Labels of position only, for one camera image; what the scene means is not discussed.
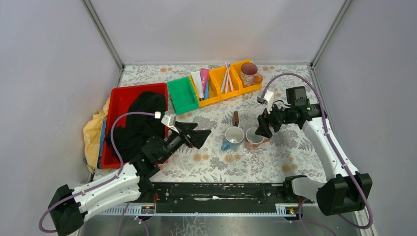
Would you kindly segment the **floral orange-handled mug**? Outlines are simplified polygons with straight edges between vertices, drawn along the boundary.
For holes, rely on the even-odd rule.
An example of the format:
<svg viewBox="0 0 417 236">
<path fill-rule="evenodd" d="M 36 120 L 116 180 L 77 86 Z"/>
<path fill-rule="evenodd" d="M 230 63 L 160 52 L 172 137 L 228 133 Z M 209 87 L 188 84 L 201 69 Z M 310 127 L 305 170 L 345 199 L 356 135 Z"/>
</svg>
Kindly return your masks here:
<svg viewBox="0 0 417 236">
<path fill-rule="evenodd" d="M 245 136 L 246 136 L 245 145 L 248 150 L 256 150 L 262 144 L 270 140 L 270 138 L 266 138 L 264 136 L 255 134 L 256 130 L 257 130 L 257 127 L 251 127 L 251 128 L 248 128 L 245 133 Z"/>
</svg>

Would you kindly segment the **blue ceramic mug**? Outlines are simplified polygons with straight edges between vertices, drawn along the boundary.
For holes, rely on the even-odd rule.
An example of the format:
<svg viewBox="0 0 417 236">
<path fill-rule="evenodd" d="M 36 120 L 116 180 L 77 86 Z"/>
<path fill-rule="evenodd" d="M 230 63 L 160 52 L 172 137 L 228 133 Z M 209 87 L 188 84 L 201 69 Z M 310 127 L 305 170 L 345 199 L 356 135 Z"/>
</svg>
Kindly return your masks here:
<svg viewBox="0 0 417 236">
<path fill-rule="evenodd" d="M 231 150 L 238 149 L 240 144 L 243 142 L 244 137 L 245 137 L 245 134 L 241 128 L 237 126 L 229 127 L 225 131 L 224 142 L 221 146 L 221 150 L 227 151 L 230 149 Z"/>
</svg>

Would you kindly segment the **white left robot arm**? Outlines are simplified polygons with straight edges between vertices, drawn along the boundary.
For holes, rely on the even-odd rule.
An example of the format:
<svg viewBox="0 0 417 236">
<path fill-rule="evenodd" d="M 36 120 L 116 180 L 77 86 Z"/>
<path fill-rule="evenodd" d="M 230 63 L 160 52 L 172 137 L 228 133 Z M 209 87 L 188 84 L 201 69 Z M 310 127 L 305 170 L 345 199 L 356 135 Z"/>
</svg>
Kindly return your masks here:
<svg viewBox="0 0 417 236">
<path fill-rule="evenodd" d="M 69 188 L 61 186 L 48 207 L 59 236 L 77 231 L 84 222 L 109 208 L 125 202 L 147 202 L 153 198 L 154 186 L 150 178 L 182 145 L 200 149 L 211 130 L 196 130 L 197 123 L 176 122 L 165 139 L 150 137 L 141 151 L 117 171 L 88 184 Z"/>
</svg>

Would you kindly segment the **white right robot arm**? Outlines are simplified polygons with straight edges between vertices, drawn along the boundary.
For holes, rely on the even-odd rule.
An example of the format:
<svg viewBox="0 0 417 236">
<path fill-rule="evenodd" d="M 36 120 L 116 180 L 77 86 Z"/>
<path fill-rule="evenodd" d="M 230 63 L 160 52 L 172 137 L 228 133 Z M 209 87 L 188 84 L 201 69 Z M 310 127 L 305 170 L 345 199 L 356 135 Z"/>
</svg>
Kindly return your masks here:
<svg viewBox="0 0 417 236">
<path fill-rule="evenodd" d="M 304 175 L 287 177 L 282 196 L 293 203 L 300 197 L 318 204 L 326 215 L 359 211 L 365 208 L 372 179 L 369 174 L 361 174 L 343 152 L 329 127 L 326 114 L 320 104 L 311 104 L 304 87 L 289 88 L 287 108 L 279 108 L 274 101 L 273 92 L 265 89 L 257 101 L 266 106 L 258 116 L 256 135 L 272 137 L 281 126 L 296 124 L 312 144 L 323 166 L 326 182 L 318 182 Z"/>
</svg>

